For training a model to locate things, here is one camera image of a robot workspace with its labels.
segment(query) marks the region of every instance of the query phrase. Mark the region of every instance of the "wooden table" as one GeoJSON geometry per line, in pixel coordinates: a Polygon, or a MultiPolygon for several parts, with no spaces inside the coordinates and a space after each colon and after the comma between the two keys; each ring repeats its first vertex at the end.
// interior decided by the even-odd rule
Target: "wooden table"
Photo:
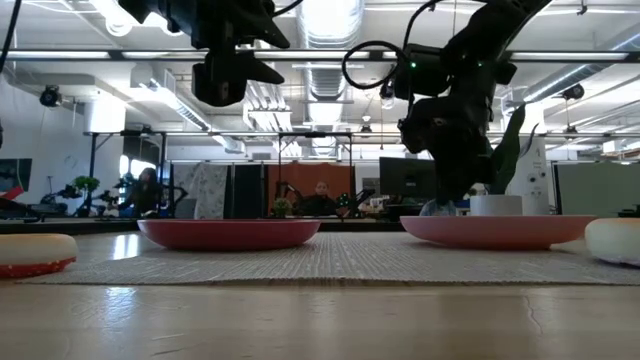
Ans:
{"type": "MultiPolygon", "coordinates": [[[[81,262],[155,249],[78,237],[81,262]]],[[[635,287],[0,283],[2,359],[638,359],[635,287]]]]}

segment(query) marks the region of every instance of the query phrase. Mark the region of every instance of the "plate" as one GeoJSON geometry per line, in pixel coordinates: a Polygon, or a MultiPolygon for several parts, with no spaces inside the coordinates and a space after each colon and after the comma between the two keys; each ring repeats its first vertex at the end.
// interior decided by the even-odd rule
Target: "plate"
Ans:
{"type": "Polygon", "coordinates": [[[175,250],[255,251],[298,246],[313,237],[313,220],[140,220],[142,233],[175,250]]]}
{"type": "Polygon", "coordinates": [[[584,236],[595,216],[405,216],[411,235],[441,245],[490,250],[546,250],[584,236]]]}

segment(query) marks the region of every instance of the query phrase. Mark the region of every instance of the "person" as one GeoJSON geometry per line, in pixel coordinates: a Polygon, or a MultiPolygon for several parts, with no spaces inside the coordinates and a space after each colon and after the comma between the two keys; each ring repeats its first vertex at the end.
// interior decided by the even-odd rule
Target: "person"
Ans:
{"type": "Polygon", "coordinates": [[[161,193],[162,186],[158,184],[156,170],[154,168],[146,168],[140,173],[138,182],[134,185],[127,200],[118,205],[117,209],[122,211],[133,205],[133,217],[140,218],[149,211],[158,209],[161,193]]]}
{"type": "Polygon", "coordinates": [[[303,216],[332,216],[338,214],[338,205],[329,197],[329,185],[319,181],[315,194],[304,198],[299,210],[303,216]]]}

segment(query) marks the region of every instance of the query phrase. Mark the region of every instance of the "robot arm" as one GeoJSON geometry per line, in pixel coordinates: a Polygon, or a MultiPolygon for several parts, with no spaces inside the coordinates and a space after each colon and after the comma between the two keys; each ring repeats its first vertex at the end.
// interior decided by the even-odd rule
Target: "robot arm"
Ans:
{"type": "Polygon", "coordinates": [[[550,2],[487,0],[441,51],[414,44],[404,49],[417,66],[400,64],[396,94],[406,99],[414,92],[434,97],[418,101],[398,127],[410,152],[428,150],[433,155],[439,204],[461,200],[474,183],[490,183],[495,178],[486,130],[493,121],[496,85],[509,84],[517,70],[503,59],[504,52],[550,2]],[[414,91],[411,83],[419,87],[414,91]],[[437,97],[446,90],[446,96],[437,97]]]}
{"type": "Polygon", "coordinates": [[[149,14],[167,19],[168,30],[191,36],[196,49],[209,49],[205,62],[193,66],[192,92],[212,106],[228,106],[244,98],[247,80],[282,84],[284,78],[236,46],[263,40],[279,48],[289,41],[273,22],[272,0],[119,0],[142,23],[149,14]]]}

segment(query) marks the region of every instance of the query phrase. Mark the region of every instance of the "patterned curtain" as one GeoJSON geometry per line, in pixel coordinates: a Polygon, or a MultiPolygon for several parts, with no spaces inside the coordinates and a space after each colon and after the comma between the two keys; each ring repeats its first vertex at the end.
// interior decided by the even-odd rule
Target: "patterned curtain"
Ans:
{"type": "Polygon", "coordinates": [[[206,163],[175,165],[175,186],[184,188],[187,199],[195,199],[194,219],[222,219],[224,217],[227,166],[206,163]]]}

